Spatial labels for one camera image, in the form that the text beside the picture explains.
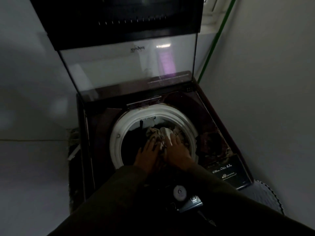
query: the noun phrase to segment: hand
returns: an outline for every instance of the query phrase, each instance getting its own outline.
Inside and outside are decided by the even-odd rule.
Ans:
[[[146,145],[143,148],[143,151],[141,152],[141,148],[138,150],[138,154],[136,156],[136,160],[134,163],[134,166],[141,168],[146,173],[151,173],[152,168],[155,164],[155,161],[157,159],[158,152],[160,150],[161,143],[159,142],[155,150],[153,151],[153,147],[155,145],[155,138],[153,138],[151,141],[148,140]]]
[[[173,133],[170,135],[171,141],[168,137],[165,138],[167,152],[164,160],[172,166],[176,166],[181,170],[187,170],[190,168],[194,161],[191,159],[189,150],[180,141],[179,137]]]

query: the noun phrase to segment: dark sleeve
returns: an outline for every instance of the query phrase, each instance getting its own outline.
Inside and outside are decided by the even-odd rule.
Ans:
[[[310,232],[312,229],[255,202],[199,165],[187,171],[188,186],[199,196],[217,226],[242,231]]]
[[[136,192],[147,174],[134,166],[123,166],[85,203],[49,235],[106,235],[132,207]]]

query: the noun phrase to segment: green wire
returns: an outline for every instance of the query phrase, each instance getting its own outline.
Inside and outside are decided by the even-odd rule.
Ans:
[[[224,26],[225,26],[225,23],[226,23],[227,19],[229,18],[229,15],[230,15],[230,13],[231,13],[231,10],[232,10],[232,8],[233,8],[233,6],[234,6],[235,1],[236,1],[236,0],[231,0],[230,5],[229,5],[228,9],[226,10],[226,13],[225,13],[225,16],[224,16],[224,18],[223,18],[223,21],[222,21],[222,23],[221,23],[221,26],[220,26],[220,28],[219,28],[219,31],[218,31],[218,33],[215,35],[215,37],[214,37],[214,39],[213,39],[212,46],[211,46],[211,48],[210,48],[210,52],[209,52],[209,54],[208,54],[208,57],[207,57],[207,59],[206,59],[206,62],[205,62],[204,65],[203,65],[203,68],[202,68],[202,71],[201,71],[201,73],[200,73],[200,75],[199,75],[199,78],[198,78],[197,83],[200,83],[201,78],[202,78],[204,72],[206,71],[207,65],[208,65],[209,60],[210,60],[210,58],[211,58],[211,55],[212,55],[213,51],[215,50],[215,46],[216,46],[216,44],[218,43],[218,40],[219,40],[219,38],[220,38],[220,35],[221,35],[222,31],[223,31],[223,28],[224,28]]]

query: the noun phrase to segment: top-load washing machine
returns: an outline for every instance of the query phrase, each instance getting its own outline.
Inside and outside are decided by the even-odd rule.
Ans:
[[[203,0],[31,1],[77,90],[85,199],[133,164],[144,139],[131,132],[165,122],[183,132],[195,162],[237,189],[252,184],[193,76]],[[170,174],[151,186],[178,181]]]

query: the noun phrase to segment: whirlpool logo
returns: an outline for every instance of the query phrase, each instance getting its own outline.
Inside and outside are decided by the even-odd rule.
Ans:
[[[142,51],[142,50],[144,50],[144,46],[135,46],[134,48],[130,49],[130,52],[134,53],[136,50]]]

